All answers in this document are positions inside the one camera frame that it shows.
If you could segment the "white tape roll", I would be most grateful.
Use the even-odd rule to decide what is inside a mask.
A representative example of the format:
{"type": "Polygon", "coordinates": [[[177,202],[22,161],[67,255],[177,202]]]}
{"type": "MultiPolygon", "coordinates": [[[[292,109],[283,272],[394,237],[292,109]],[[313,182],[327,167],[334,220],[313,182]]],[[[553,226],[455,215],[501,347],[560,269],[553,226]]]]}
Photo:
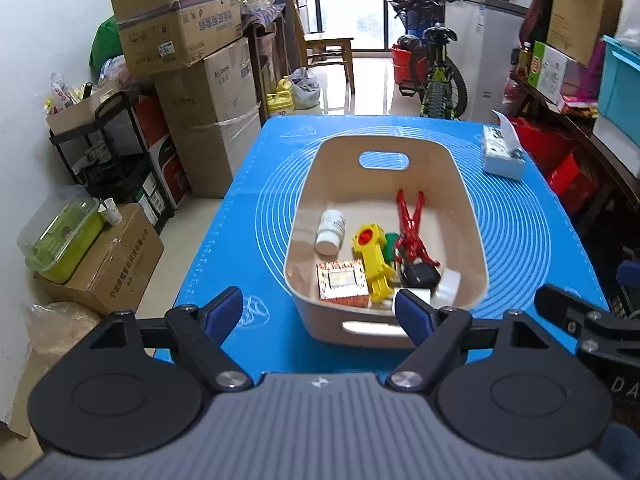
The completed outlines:
{"type": "Polygon", "coordinates": [[[436,309],[453,307],[460,288],[461,274],[457,271],[445,268],[438,285],[432,295],[432,306],[436,309]]]}

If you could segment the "black rounded case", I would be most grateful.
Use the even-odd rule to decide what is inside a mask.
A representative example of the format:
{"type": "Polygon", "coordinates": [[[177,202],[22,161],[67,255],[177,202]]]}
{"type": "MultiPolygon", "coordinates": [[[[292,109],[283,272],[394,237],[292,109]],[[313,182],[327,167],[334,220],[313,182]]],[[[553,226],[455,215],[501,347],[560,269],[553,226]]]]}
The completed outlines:
{"type": "Polygon", "coordinates": [[[441,278],[436,266],[427,262],[405,264],[402,268],[402,284],[409,288],[434,289],[441,278]]]}

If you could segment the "red action figure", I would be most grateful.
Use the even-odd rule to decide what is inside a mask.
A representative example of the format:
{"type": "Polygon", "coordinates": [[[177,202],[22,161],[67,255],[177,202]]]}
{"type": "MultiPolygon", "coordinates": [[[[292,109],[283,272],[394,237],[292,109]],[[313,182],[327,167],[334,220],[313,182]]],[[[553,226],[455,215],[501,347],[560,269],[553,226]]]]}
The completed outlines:
{"type": "Polygon", "coordinates": [[[440,263],[434,260],[427,252],[424,241],[420,237],[420,225],[422,219],[422,209],[425,204],[425,194],[418,193],[416,209],[410,212],[405,199],[405,192],[401,188],[396,194],[396,203],[400,220],[400,234],[394,245],[397,255],[397,262],[414,263],[421,260],[434,268],[438,268],[440,263]]]}

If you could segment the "green gold small bottle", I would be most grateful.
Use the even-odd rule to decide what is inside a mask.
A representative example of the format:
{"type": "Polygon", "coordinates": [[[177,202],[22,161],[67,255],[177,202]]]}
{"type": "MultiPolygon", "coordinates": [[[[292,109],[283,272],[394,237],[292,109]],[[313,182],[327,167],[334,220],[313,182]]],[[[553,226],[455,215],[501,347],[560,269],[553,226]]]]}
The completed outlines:
{"type": "Polygon", "coordinates": [[[399,234],[395,232],[387,232],[385,234],[386,244],[383,247],[383,257],[387,264],[391,264],[396,258],[396,243],[398,241],[399,234]]]}

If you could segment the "yellow red toy tool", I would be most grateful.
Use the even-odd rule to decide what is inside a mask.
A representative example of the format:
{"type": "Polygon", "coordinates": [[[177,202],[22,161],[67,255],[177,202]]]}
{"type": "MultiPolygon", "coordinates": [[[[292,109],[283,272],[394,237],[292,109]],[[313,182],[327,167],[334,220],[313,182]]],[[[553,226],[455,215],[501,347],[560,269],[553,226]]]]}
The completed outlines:
{"type": "Polygon", "coordinates": [[[375,223],[363,224],[352,237],[352,251],[362,260],[370,299],[374,304],[382,304],[394,293],[388,280],[395,271],[385,261],[383,249],[386,245],[385,232],[375,223]]]}

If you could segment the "beige plastic storage bin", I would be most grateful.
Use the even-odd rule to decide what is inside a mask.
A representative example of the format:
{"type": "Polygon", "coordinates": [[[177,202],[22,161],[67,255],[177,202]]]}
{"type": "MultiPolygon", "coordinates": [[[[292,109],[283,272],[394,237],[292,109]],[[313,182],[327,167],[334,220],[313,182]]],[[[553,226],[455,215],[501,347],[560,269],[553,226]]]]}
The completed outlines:
{"type": "Polygon", "coordinates": [[[284,278],[306,331],[343,346],[409,349],[389,304],[364,307],[322,299],[318,265],[331,259],[314,243],[328,210],[345,219],[337,262],[359,258],[361,230],[375,237],[400,233],[404,217],[419,218],[420,239],[439,271],[456,271],[460,284],[451,301],[471,309],[488,289],[488,270],[471,197],[449,148],[397,136],[337,136],[324,141],[311,164],[297,204],[284,263],[284,278]]]}

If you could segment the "white pill bottle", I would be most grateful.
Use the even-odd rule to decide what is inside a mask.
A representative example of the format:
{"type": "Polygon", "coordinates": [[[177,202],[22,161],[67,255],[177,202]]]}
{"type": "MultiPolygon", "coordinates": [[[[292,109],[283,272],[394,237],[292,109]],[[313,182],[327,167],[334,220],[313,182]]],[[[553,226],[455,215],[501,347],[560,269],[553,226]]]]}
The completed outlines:
{"type": "Polygon", "coordinates": [[[323,257],[333,257],[341,249],[345,236],[344,214],[337,209],[327,209],[320,218],[314,248],[323,257]]]}

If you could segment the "white power adapter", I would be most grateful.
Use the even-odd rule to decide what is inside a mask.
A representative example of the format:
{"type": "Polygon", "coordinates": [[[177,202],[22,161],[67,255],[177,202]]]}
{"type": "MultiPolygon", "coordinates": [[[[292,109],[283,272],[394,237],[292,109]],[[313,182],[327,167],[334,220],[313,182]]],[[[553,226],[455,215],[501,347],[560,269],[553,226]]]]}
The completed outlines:
{"type": "Polygon", "coordinates": [[[413,296],[416,296],[416,298],[419,298],[421,301],[425,302],[426,304],[430,304],[432,300],[432,292],[427,288],[403,287],[403,288],[396,289],[396,292],[410,292],[410,294],[413,294],[413,296]]]}

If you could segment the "floor cardboard box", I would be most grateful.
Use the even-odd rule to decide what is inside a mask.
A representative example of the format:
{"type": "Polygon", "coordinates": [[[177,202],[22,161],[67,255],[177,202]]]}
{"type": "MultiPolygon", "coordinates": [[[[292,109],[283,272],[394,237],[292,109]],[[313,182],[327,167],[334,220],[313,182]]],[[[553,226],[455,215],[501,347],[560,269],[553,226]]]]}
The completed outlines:
{"type": "Polygon", "coordinates": [[[34,275],[53,300],[81,304],[100,315],[138,310],[164,245],[139,205],[122,205],[119,211],[122,221],[103,229],[66,283],[34,275]]]}

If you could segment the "paper cup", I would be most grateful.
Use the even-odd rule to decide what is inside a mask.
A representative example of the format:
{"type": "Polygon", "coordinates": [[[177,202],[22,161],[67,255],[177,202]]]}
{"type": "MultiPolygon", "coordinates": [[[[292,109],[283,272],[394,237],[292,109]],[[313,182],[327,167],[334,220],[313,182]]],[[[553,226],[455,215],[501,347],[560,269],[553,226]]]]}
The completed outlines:
{"type": "Polygon", "coordinates": [[[111,197],[106,200],[100,200],[98,211],[104,221],[110,226],[117,226],[122,222],[122,214],[111,197]]]}

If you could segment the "bag of grain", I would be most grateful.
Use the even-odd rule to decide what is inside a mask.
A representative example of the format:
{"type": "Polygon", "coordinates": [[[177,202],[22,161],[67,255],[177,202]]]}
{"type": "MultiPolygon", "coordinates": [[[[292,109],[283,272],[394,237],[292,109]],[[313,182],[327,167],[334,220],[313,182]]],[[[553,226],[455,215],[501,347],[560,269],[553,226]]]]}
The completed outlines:
{"type": "Polygon", "coordinates": [[[93,310],[73,302],[26,304],[23,318],[32,348],[51,366],[101,322],[93,310]]]}

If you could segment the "green lidded container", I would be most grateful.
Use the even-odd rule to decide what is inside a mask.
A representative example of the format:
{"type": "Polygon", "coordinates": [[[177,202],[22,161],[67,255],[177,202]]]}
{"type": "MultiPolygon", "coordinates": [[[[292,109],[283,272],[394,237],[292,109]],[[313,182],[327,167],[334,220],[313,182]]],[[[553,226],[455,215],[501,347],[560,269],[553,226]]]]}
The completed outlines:
{"type": "Polygon", "coordinates": [[[81,185],[56,188],[16,239],[26,266],[52,283],[66,283],[103,230],[99,206],[81,185]]]}

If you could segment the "red shopping bag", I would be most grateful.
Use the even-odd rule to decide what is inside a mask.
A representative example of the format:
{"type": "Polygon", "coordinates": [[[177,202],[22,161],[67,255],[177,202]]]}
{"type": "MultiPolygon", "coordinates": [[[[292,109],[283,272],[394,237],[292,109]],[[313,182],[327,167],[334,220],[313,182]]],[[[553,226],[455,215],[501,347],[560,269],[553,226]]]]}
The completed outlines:
{"type": "Polygon", "coordinates": [[[560,129],[511,117],[522,147],[533,159],[568,214],[576,212],[597,191],[597,179],[577,145],[560,129]]]}

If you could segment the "white tissue box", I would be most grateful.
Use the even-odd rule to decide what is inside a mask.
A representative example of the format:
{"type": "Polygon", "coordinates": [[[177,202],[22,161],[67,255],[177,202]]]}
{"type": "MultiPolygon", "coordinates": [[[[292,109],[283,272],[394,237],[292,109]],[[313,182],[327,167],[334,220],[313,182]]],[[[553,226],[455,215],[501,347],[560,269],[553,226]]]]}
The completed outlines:
{"type": "Polygon", "coordinates": [[[525,151],[510,119],[498,110],[494,114],[498,125],[483,127],[483,170],[486,174],[521,181],[526,167],[525,151]]]}

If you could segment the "black metal rack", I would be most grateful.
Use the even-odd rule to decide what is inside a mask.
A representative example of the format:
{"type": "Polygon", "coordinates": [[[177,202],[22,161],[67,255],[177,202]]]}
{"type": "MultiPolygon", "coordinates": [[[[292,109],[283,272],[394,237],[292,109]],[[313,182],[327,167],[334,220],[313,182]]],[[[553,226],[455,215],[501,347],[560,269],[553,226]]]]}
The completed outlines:
{"type": "Polygon", "coordinates": [[[122,90],[104,90],[47,117],[49,141],[74,183],[91,196],[137,204],[162,232],[174,215],[134,103],[122,90]]]}

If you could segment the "large lower cardboard box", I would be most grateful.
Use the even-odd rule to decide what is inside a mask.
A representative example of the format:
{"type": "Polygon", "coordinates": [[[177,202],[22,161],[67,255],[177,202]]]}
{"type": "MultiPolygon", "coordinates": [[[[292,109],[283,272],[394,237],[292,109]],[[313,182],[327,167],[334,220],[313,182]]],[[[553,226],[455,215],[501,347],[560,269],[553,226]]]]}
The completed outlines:
{"type": "Polygon", "coordinates": [[[154,84],[192,194],[224,197],[260,133],[247,40],[154,84]]]}

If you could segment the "yellow oil jug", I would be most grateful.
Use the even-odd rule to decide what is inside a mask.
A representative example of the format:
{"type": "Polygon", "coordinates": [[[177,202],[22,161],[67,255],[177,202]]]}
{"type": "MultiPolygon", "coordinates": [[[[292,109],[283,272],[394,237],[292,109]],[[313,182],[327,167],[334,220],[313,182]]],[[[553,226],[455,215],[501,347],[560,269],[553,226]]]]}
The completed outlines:
{"type": "Polygon", "coordinates": [[[283,77],[279,80],[276,90],[266,95],[266,105],[270,117],[294,114],[295,103],[292,89],[292,81],[288,77],[283,77]]]}

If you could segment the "teal plastic storage bin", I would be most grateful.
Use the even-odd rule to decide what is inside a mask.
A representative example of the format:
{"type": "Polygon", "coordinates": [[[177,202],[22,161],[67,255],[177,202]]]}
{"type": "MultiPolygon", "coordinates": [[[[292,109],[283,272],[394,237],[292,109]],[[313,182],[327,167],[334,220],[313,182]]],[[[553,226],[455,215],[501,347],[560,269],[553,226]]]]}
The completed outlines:
{"type": "Polygon", "coordinates": [[[610,36],[604,36],[602,40],[605,55],[598,111],[639,144],[639,55],[610,36]]]}

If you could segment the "green black bicycle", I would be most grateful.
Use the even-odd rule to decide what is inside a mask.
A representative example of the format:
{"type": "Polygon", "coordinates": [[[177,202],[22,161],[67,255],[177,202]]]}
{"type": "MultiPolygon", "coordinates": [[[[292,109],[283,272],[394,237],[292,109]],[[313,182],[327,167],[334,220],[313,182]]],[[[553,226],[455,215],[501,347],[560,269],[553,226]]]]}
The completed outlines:
{"type": "Polygon", "coordinates": [[[402,96],[418,96],[422,117],[458,119],[468,106],[468,89],[448,55],[457,33],[445,25],[448,3],[458,0],[387,0],[402,24],[415,29],[392,47],[395,82],[402,96]]]}

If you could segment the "green white product box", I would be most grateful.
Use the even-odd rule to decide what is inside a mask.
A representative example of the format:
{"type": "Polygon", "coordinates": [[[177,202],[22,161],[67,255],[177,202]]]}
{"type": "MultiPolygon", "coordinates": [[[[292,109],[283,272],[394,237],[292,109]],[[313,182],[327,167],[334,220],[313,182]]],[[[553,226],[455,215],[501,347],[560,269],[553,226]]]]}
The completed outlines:
{"type": "Polygon", "coordinates": [[[569,60],[564,53],[536,41],[529,66],[528,84],[548,101],[558,102],[569,60]]]}

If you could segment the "wooden chair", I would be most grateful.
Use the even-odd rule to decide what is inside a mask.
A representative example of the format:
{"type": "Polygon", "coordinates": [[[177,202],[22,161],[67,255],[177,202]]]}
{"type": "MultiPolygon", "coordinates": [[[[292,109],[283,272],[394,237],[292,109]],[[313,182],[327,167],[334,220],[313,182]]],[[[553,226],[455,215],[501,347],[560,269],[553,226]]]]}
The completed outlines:
{"type": "Polygon", "coordinates": [[[300,67],[341,65],[351,94],[355,93],[352,37],[335,37],[325,32],[304,32],[297,0],[288,0],[292,6],[295,47],[300,67]]]}

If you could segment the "white refrigerator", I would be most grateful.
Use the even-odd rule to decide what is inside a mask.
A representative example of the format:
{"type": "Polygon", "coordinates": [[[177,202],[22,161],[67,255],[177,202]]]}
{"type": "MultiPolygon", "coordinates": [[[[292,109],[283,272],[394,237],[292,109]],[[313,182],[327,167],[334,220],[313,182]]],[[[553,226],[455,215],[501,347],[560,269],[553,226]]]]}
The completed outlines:
{"type": "Polygon", "coordinates": [[[458,35],[448,55],[468,89],[468,105],[461,116],[465,122],[497,121],[494,111],[502,107],[526,12],[524,6],[504,0],[457,0],[446,6],[446,25],[458,35]]]}

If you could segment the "open top cardboard box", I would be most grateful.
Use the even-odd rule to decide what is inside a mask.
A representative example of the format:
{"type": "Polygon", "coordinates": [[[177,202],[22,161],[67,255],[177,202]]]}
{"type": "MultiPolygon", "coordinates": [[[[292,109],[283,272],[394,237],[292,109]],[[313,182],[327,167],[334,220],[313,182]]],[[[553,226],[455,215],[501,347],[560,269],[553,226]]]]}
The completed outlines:
{"type": "Polygon", "coordinates": [[[181,70],[242,36],[240,0],[111,0],[132,76],[181,70]]]}

